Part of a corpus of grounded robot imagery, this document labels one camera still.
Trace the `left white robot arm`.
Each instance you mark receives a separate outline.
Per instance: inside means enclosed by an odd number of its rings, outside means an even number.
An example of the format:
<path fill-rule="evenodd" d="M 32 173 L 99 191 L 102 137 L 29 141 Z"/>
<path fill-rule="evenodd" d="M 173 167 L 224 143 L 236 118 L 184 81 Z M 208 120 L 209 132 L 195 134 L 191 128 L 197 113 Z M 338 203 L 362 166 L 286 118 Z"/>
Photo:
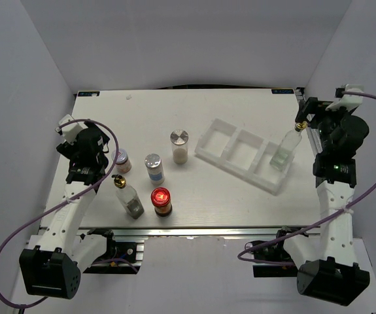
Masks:
<path fill-rule="evenodd" d="M 61 131 L 65 141 L 57 151 L 69 160 L 63 191 L 64 206 L 57 209 L 43 236 L 19 257 L 26 291 L 30 295 L 70 300 L 80 285 L 82 273 L 96 258 L 109 261 L 116 244 L 100 235 L 86 235 L 75 244 L 77 232 L 99 189 L 109 164 L 104 147 L 109 137 L 93 122 L 71 124 Z"/>

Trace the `tall silver lid spice jar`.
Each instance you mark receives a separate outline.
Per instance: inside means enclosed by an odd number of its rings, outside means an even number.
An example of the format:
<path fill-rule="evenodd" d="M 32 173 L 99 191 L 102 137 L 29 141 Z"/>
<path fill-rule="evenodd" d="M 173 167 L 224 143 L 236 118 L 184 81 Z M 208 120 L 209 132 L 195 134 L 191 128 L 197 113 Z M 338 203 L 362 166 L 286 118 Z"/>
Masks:
<path fill-rule="evenodd" d="M 185 130 L 171 132 L 170 141 L 172 146 L 173 161 L 176 164 L 185 164 L 188 161 L 189 135 Z"/>

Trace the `dark sauce glass bottle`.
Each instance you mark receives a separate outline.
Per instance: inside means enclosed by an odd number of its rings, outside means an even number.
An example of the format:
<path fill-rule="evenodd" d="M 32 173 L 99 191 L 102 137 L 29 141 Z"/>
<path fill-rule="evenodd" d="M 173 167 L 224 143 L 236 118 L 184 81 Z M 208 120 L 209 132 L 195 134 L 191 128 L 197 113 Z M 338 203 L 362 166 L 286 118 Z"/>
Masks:
<path fill-rule="evenodd" d="M 113 175 L 112 178 L 119 202 L 131 218 L 138 219 L 145 211 L 138 193 L 122 175 Z"/>

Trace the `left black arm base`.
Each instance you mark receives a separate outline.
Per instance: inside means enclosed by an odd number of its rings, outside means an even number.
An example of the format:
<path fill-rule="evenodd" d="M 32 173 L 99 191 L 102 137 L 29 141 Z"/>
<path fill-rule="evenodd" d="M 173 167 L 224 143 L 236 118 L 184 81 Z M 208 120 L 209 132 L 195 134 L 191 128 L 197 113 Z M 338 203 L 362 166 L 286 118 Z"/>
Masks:
<path fill-rule="evenodd" d="M 139 243 L 123 241 L 115 238 L 112 230 L 95 228 L 80 236 L 81 240 L 88 236 L 101 236 L 106 239 L 106 251 L 97 257 L 84 273 L 123 275 L 136 274 L 141 268 L 141 259 L 137 254 Z"/>

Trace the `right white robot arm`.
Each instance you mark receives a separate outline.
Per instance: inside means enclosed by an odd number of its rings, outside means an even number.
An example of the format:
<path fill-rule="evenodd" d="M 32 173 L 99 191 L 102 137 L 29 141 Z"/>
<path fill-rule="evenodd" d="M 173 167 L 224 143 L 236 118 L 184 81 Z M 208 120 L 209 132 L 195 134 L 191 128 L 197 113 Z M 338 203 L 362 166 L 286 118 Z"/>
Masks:
<path fill-rule="evenodd" d="M 292 259 L 301 295 L 350 305 L 370 284 L 353 246 L 351 201 L 356 186 L 356 151 L 369 133 L 353 112 L 362 97 L 345 95 L 338 101 L 316 97 L 300 101 L 296 122 L 315 131 L 313 175 L 320 203 L 320 246 L 312 247 L 304 230 L 288 234 L 273 245 L 275 256 Z"/>

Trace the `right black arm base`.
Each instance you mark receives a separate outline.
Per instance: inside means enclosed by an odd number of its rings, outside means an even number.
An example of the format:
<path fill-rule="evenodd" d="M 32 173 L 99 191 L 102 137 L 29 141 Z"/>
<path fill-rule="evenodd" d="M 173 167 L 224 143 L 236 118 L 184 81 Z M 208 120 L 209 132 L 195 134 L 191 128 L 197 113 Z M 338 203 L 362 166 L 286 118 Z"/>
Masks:
<path fill-rule="evenodd" d="M 259 262 L 252 267 L 254 278 L 301 277 L 319 269 L 317 252 L 309 238 L 297 236 L 252 253 Z"/>

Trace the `clear liquid glass bottle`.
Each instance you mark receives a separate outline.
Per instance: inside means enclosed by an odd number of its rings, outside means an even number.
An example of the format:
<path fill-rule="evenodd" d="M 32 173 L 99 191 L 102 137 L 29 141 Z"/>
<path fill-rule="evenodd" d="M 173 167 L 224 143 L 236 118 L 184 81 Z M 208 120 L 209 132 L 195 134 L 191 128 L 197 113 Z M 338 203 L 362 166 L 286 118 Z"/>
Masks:
<path fill-rule="evenodd" d="M 298 122 L 294 128 L 286 133 L 277 147 L 269 164 L 278 171 L 284 171 L 292 161 L 293 153 L 302 140 L 302 131 L 307 127 L 307 122 Z"/>

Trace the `small red white lid jar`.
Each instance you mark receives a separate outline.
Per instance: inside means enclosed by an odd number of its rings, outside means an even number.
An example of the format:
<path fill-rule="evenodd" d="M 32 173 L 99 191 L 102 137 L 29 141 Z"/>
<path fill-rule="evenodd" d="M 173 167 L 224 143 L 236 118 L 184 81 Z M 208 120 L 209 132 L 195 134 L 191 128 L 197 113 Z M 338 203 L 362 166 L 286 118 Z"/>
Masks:
<path fill-rule="evenodd" d="M 112 152 L 112 159 L 116 159 L 115 168 L 119 173 L 127 173 L 132 169 L 128 153 L 125 149 L 120 148 Z"/>

